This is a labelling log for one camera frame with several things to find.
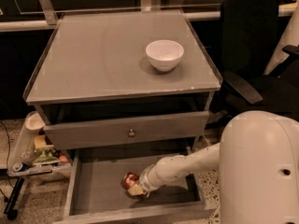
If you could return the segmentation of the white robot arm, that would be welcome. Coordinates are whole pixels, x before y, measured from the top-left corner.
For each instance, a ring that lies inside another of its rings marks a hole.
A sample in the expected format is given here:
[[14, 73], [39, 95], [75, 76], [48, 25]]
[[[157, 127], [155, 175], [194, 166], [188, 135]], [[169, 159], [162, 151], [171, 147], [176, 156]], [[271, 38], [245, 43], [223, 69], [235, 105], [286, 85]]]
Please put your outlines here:
[[187, 175], [217, 168], [221, 224], [299, 223], [299, 128], [294, 119], [247, 111], [224, 128], [219, 143], [188, 156], [164, 157], [123, 179], [133, 196], [149, 196]]

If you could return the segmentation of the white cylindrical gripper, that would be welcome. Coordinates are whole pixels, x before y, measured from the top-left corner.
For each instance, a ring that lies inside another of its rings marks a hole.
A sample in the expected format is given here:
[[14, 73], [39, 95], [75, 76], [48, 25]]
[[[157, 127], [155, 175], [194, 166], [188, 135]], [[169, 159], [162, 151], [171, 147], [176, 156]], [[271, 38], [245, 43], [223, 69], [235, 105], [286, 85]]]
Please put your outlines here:
[[141, 196], [147, 192], [152, 192], [163, 185], [157, 176], [155, 165], [148, 166], [139, 177], [139, 184], [133, 184], [127, 191], [131, 196]]

